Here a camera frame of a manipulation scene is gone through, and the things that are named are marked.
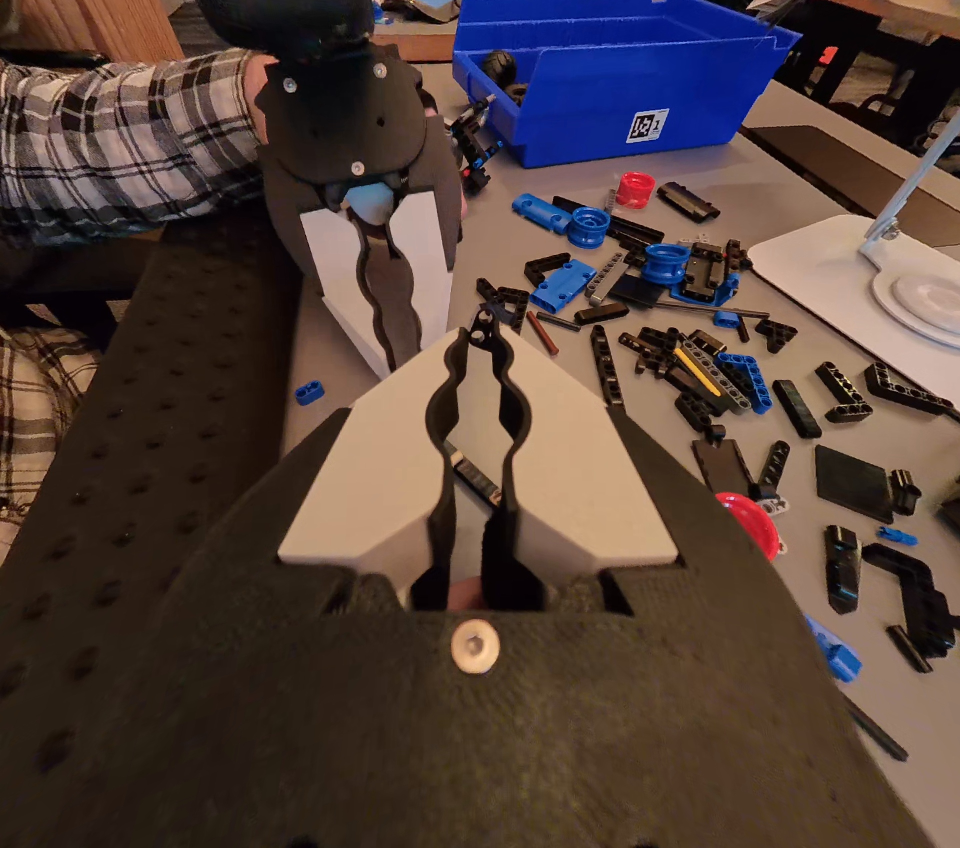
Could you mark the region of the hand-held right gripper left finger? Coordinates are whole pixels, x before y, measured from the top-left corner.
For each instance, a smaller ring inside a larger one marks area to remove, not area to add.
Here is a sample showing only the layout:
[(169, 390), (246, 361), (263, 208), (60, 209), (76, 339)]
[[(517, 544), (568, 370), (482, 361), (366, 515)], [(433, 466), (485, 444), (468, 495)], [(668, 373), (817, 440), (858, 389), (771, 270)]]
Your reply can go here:
[(462, 381), (458, 328), (359, 398), (279, 560), (383, 576), (415, 609), (446, 610), (457, 518), (445, 443), (459, 422)]

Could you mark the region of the black pin connector block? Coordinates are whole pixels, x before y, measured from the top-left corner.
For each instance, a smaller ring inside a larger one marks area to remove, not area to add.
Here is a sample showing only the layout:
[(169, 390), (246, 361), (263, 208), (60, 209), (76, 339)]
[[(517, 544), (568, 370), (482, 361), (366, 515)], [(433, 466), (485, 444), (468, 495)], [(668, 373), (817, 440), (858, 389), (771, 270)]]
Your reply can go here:
[(501, 340), (498, 316), (499, 308), (492, 302), (482, 302), (467, 328), (467, 340), (470, 346), (491, 352)]

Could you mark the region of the grey desk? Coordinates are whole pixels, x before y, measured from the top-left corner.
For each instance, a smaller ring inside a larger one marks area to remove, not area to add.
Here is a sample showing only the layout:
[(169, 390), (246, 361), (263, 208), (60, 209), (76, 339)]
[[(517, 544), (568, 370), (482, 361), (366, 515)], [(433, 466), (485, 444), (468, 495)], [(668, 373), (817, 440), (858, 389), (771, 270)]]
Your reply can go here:
[[(808, 126), (822, 130), (897, 176), (906, 177), (917, 158), (846, 121), (804, 95), (773, 82), (745, 118), (751, 132), (780, 126)], [(524, 170), (511, 158), (498, 155), (491, 166), (488, 187), (472, 200), (463, 223), (450, 305), (450, 328), (469, 324), (479, 298), (477, 277), (493, 284), (521, 287), (524, 263), (565, 249), (562, 239), (516, 216), (513, 199), (532, 193), (545, 200), (554, 194), (602, 202), (622, 172), (641, 170), (657, 181), (676, 180), (721, 209), (721, 216), (704, 225), (714, 228), (711, 241), (739, 239), (752, 248), (795, 229), (839, 215), (843, 208), (795, 174), (768, 150), (752, 143), (752, 135), (738, 134), (726, 146), (657, 153), (641, 158), (619, 158)], [(860, 678), (848, 686), (849, 695), (909, 752), (898, 763), (863, 738), (891, 785), (937, 846), (958, 846), (958, 650), (933, 662), (934, 671), (911, 669), (885, 633), (901, 624), (903, 608), (897, 579), (867, 565), (862, 569), (859, 609), (837, 615), (830, 608), (824, 579), (823, 529), (838, 524), (855, 531), (864, 544), (876, 541), (877, 522), (819, 498), (815, 485), (814, 445), (863, 459), (885, 470), (906, 469), (922, 492), (916, 514), (897, 518), (900, 530), (918, 536), (910, 552), (931, 568), (937, 587), (952, 612), (958, 614), (958, 536), (937, 518), (944, 495), (956, 488), (958, 477), (958, 422), (931, 417), (899, 404), (870, 398), (873, 415), (859, 423), (831, 424), (823, 415), (833, 403), (831, 393), (815, 375), (824, 361), (834, 362), (852, 382), (862, 386), (864, 368), (879, 355), (860, 350), (845, 337), (799, 308), (753, 273), (748, 273), (734, 300), (735, 307), (760, 310), (798, 329), (798, 336), (778, 354), (768, 355), (764, 339), (750, 329), (748, 350), (761, 363), (764, 378), (793, 381), (822, 425), (819, 442), (800, 439), (777, 403), (763, 417), (734, 419), (727, 415), (727, 436), (734, 439), (750, 471), (762, 467), (771, 444), (791, 443), (791, 454), (780, 482), (790, 509), (776, 519), (787, 552), (774, 567), (803, 612), (847, 640), (863, 660)], [(692, 432), (670, 398), (672, 388), (650, 374), (634, 375), (634, 359), (617, 344), (614, 328), (635, 330), (642, 325), (665, 329), (676, 325), (696, 329), (699, 323), (717, 338), (709, 319), (658, 309), (606, 327), (616, 355), (623, 395), (630, 417), (701, 482), (691, 452)], [(502, 458), (509, 439), (496, 422), (498, 386), (489, 374), (483, 351), (470, 353), (469, 375), (461, 392), (461, 422), (451, 435), (455, 445), (492, 480), (500, 481)], [(334, 408), (359, 397), (376, 377), (354, 350), (322, 305), (317, 289), (306, 287), (296, 324), (291, 387), (318, 379), (326, 396), (308, 407), (289, 399), (283, 451), (288, 452), (322, 422)]]

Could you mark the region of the blue curved panel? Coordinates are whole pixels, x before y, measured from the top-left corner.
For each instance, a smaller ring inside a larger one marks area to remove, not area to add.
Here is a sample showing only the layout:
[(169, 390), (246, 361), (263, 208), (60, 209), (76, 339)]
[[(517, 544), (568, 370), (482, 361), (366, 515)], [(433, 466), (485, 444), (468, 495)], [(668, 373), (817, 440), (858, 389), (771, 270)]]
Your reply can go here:
[(517, 196), (511, 209), (520, 217), (558, 235), (566, 235), (572, 220), (571, 212), (529, 193)]

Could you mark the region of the short brown axle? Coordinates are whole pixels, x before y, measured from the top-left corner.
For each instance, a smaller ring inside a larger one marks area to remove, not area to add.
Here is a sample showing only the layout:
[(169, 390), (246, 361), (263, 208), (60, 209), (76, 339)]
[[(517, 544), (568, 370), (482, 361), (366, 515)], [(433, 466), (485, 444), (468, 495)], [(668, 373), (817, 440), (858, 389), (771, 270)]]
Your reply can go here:
[(525, 319), (531, 327), (535, 337), (538, 339), (540, 345), (545, 350), (546, 355), (551, 359), (555, 359), (560, 353), (560, 350), (544, 327), (544, 324), (538, 320), (536, 314), (534, 314), (532, 311), (525, 312)]

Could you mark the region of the short yellow axle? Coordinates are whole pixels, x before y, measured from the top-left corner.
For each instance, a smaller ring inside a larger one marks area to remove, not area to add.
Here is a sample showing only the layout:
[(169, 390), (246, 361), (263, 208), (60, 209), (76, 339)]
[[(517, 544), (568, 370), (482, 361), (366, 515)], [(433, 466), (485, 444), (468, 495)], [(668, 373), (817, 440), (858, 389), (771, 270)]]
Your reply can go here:
[(685, 367), (688, 374), (694, 377), (698, 383), (708, 391), (713, 397), (719, 399), (724, 396), (724, 392), (716, 386), (709, 373), (706, 372), (699, 362), (687, 352), (684, 348), (674, 350), (675, 358)]

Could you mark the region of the blue wheel hub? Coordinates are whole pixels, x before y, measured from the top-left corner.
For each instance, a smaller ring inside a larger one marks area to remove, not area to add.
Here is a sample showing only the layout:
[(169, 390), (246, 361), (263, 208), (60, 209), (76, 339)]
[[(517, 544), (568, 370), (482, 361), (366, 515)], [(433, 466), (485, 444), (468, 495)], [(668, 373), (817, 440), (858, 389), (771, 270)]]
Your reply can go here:
[(566, 237), (575, 247), (594, 250), (605, 242), (610, 224), (611, 216), (604, 209), (580, 206), (570, 212)]
[(660, 287), (674, 287), (686, 280), (690, 255), (690, 247), (682, 244), (648, 245), (641, 266), (641, 278)]

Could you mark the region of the long grey beam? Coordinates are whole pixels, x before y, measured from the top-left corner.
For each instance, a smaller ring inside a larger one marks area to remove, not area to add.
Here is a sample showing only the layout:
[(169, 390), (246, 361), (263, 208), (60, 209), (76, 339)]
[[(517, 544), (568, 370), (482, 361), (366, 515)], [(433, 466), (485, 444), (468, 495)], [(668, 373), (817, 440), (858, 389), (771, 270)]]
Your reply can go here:
[(726, 410), (730, 410), (737, 415), (752, 411), (750, 401), (745, 398), (735, 386), (731, 384), (726, 376), (720, 372), (711, 358), (701, 348), (694, 344), (690, 338), (681, 334), (676, 342), (675, 349), (678, 348), (683, 348), (690, 353), (693, 359), (699, 362), (699, 364), (702, 366), (702, 369), (708, 373), (708, 375), (714, 381), (714, 384), (724, 392), (724, 396), (722, 398), (715, 398), (709, 391), (706, 391), (712, 398), (714, 398), (718, 405), (723, 406)]

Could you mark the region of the blue angled beam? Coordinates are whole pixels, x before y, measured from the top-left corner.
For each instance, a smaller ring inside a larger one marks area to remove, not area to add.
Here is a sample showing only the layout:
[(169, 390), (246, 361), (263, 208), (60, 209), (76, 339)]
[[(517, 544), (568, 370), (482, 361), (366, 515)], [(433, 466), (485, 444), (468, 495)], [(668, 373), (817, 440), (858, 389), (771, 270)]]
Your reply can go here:
[(759, 362), (749, 354), (721, 352), (714, 362), (728, 381), (750, 402), (752, 411), (764, 415), (773, 408)]

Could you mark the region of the long thin black axle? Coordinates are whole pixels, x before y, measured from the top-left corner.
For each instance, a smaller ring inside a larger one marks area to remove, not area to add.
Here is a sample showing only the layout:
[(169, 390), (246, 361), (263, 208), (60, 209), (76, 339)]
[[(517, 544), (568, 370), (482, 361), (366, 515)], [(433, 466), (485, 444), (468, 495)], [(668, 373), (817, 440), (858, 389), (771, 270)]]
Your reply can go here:
[(685, 313), (700, 313), (700, 314), (730, 314), (736, 317), (741, 318), (750, 318), (756, 320), (763, 320), (770, 317), (770, 313), (767, 311), (756, 311), (750, 309), (739, 309), (735, 307), (728, 306), (713, 306), (713, 305), (704, 305), (704, 304), (694, 304), (687, 302), (678, 302), (676, 300), (663, 300), (660, 299), (654, 303), (656, 308), (660, 309), (669, 309)]

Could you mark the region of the black dotted mat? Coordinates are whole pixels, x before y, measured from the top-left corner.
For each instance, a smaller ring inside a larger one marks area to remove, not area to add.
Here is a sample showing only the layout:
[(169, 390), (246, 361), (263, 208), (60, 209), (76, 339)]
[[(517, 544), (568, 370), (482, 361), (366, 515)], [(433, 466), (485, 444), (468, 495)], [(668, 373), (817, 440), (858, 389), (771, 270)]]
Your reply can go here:
[(302, 278), (168, 229), (2, 565), (2, 846), (41, 846), (169, 591), (279, 459)]

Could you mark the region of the black square panel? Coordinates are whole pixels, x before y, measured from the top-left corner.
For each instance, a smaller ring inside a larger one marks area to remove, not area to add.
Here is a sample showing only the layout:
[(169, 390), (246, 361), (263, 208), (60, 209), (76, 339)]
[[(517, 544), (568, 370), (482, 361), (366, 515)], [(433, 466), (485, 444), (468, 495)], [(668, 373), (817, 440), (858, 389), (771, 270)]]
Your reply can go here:
[(891, 483), (882, 467), (819, 445), (814, 448), (814, 468), (820, 499), (883, 525), (893, 524)]

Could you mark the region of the black grooved block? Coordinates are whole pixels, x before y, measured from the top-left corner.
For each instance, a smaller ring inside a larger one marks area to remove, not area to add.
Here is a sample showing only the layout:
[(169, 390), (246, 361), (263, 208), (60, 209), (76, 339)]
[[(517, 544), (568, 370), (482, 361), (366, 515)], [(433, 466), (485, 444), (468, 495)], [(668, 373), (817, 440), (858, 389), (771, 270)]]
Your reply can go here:
[(656, 189), (656, 195), (685, 218), (697, 224), (706, 223), (721, 215), (721, 210), (713, 203), (678, 182), (661, 184)]

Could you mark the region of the blue textured flat panel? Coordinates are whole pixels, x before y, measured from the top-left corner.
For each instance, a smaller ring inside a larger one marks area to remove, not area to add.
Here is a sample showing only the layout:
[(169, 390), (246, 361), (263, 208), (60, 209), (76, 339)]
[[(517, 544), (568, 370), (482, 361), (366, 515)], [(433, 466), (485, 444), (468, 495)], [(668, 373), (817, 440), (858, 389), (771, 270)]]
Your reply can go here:
[(843, 684), (855, 682), (863, 666), (858, 651), (810, 614), (804, 618), (834, 679)]

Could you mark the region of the black chassis on blue frame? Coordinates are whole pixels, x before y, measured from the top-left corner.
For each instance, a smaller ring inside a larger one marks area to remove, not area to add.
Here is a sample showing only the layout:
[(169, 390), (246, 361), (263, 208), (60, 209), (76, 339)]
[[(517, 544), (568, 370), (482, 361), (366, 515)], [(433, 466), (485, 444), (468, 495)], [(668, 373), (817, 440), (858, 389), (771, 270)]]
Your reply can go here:
[(749, 256), (738, 239), (724, 247), (702, 241), (681, 241), (689, 248), (689, 258), (680, 282), (673, 285), (669, 297), (699, 307), (721, 308), (738, 293), (741, 275), (752, 268)]

